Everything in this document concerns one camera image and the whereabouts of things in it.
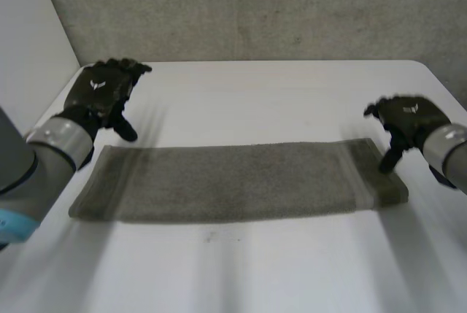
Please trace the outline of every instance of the table surface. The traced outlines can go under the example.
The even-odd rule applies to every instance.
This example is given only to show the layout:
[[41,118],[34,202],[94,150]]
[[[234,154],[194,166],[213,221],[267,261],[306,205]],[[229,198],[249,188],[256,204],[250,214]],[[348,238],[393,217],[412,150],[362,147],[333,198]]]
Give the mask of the table surface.
[[[409,203],[304,219],[221,225],[71,220],[105,144],[128,147],[332,142],[389,136],[367,103],[421,93],[467,114],[414,61],[152,63],[127,103],[136,143],[96,140],[40,229],[0,255],[0,311],[465,312],[467,196],[437,184],[419,152],[397,166]],[[42,120],[61,111],[74,79]]]

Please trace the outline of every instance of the robotic hand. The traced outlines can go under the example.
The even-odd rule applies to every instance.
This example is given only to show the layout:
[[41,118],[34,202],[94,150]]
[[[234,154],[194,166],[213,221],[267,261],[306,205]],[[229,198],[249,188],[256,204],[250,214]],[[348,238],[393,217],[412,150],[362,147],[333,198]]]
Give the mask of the robotic hand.
[[[138,139],[131,124],[123,117],[125,103],[130,99],[139,78],[152,69],[135,60],[110,59],[86,67],[76,79],[66,97],[64,111],[56,117],[66,118],[81,125],[92,141],[100,128],[113,128],[122,139],[134,142]],[[94,148],[81,166],[92,158]]]
[[438,182],[467,193],[467,128],[452,124],[434,103],[421,96],[381,98],[364,115],[373,115],[391,134],[379,165],[383,174],[394,169],[404,151],[417,148]]
[[122,112],[139,78],[151,70],[129,59],[84,68],[64,110],[36,128],[27,143],[0,109],[0,250],[31,236],[75,171],[90,161],[100,128],[137,139]]

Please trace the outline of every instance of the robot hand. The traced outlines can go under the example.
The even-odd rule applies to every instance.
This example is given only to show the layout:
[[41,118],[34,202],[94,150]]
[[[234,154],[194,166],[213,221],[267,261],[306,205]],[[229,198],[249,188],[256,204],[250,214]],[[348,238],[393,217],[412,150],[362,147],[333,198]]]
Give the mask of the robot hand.
[[[122,139],[134,142],[138,134],[123,117],[123,110],[139,78],[151,71],[149,66],[126,58],[99,61],[86,67],[66,97],[64,111],[56,117],[81,125],[93,142],[100,128],[113,128]],[[91,160],[93,151],[80,169]]]
[[[364,115],[373,115],[391,134],[390,149],[379,165],[383,174],[394,169],[404,151],[417,148],[423,152],[423,145],[428,136],[437,128],[451,123],[435,104],[421,96],[381,98],[377,103],[369,104]],[[432,166],[430,170],[438,182],[454,187]]]

